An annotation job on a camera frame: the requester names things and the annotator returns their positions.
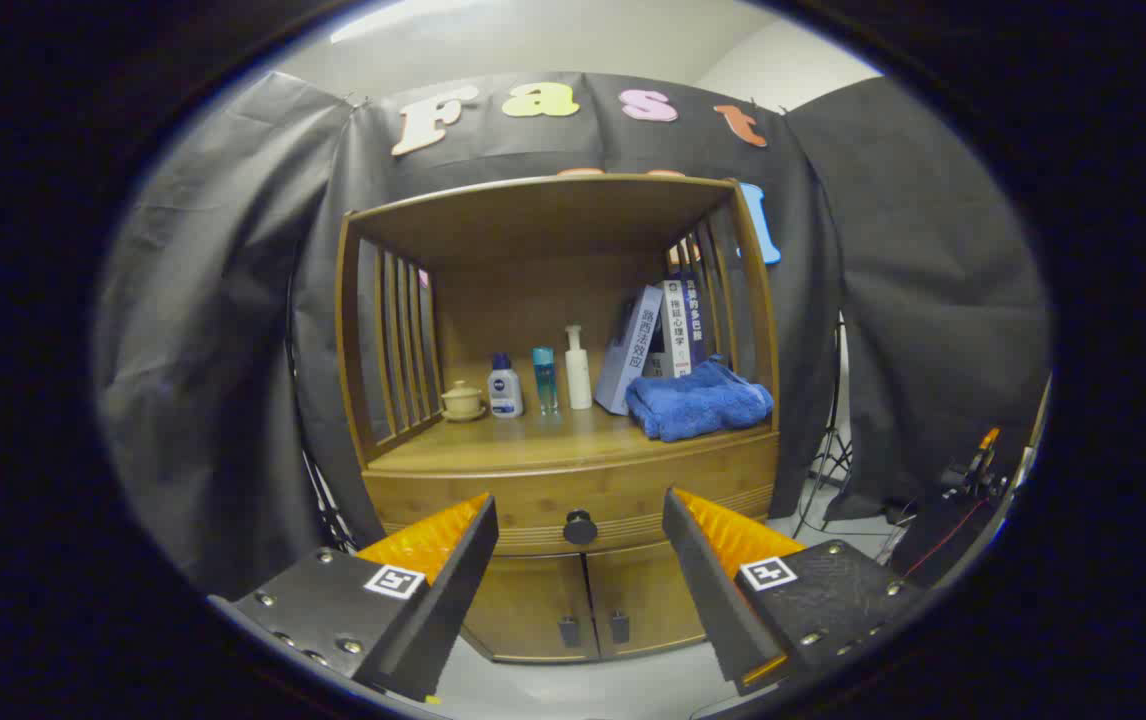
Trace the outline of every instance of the white pump bottle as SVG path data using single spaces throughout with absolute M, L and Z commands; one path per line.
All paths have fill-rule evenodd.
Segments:
M 591 407 L 591 366 L 587 362 L 586 350 L 582 350 L 581 324 L 567 324 L 564 328 L 570 334 L 570 347 L 564 352 L 564 369 L 570 378 L 570 408 L 587 410 Z

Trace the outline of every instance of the blue towel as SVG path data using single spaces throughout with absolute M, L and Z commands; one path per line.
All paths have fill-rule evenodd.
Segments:
M 636 378 L 627 388 L 627 406 L 650 438 L 664 443 L 751 428 L 774 413 L 764 386 L 738 377 L 711 357 L 681 378 Z

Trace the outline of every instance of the wooden cabinet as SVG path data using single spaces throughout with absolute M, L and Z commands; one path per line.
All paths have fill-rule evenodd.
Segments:
M 570 623 L 576 629 L 572 647 L 564 637 Z M 579 662 L 601 656 L 579 553 L 494 557 L 463 625 L 468 642 L 494 660 Z
M 601 657 L 683 647 L 705 637 L 669 542 L 586 556 Z
M 361 255 L 362 243 L 375 251 Z M 669 273 L 700 294 L 707 349 L 769 389 L 770 418 L 661 443 L 599 405 L 542 415 L 532 349 L 556 349 L 567 400 L 565 324 L 582 326 L 594 383 L 623 302 Z M 401 199 L 345 218 L 335 290 L 346 421 L 387 532 L 495 496 L 500 538 L 469 641 L 495 660 L 587 662 L 702 636 L 661 530 L 665 490 L 762 516 L 778 459 L 777 332 L 736 181 L 549 177 Z M 441 389 L 481 388 L 494 352 L 512 359 L 526 413 L 444 421 Z M 596 524 L 591 542 L 564 538 L 572 510 Z M 562 621 L 576 625 L 572 642 Z M 628 639 L 614 642 L 614 628 Z
M 496 662 L 607 660 L 705 637 L 668 542 L 494 557 L 463 635 Z

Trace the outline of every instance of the ceiling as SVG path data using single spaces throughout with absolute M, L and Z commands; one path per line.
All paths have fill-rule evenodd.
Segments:
M 778 19 L 737 0 L 414 2 L 427 11 L 333 44 L 329 36 L 344 19 L 275 69 L 354 102 L 462 77 L 545 70 L 693 85 Z

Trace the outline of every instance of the felt letter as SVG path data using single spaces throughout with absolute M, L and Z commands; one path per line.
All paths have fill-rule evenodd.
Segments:
M 637 120 L 669 123 L 678 118 L 678 111 L 666 104 L 666 96 L 656 89 L 623 89 L 622 111 Z
M 400 133 L 395 147 L 391 147 L 391 155 L 405 155 L 444 140 L 445 131 L 435 127 L 435 120 L 446 126 L 458 122 L 462 101 L 474 100 L 477 95 L 480 95 L 480 88 L 468 85 L 400 108 L 400 114 L 405 116 L 405 132 Z
M 749 115 L 743 112 L 737 105 L 715 105 L 716 114 L 724 115 L 724 119 L 729 123 L 729 128 L 732 130 L 733 135 L 740 136 L 743 141 L 754 144 L 755 147 L 769 146 L 769 141 L 760 135 L 755 135 L 755 131 L 751 128 L 755 124 L 755 118 L 751 118 Z
M 751 222 L 755 225 L 755 236 L 760 238 L 760 255 L 764 257 L 764 265 L 774 265 L 782 261 L 782 252 L 774 246 L 774 238 L 769 237 L 769 220 L 764 218 L 764 191 L 753 183 L 743 182 L 741 196 L 746 199 L 746 209 L 751 211 Z
M 564 83 L 528 83 L 510 91 L 512 99 L 503 102 L 501 111 L 513 118 L 531 118 L 533 115 L 576 114 L 581 108 L 573 101 L 573 88 Z

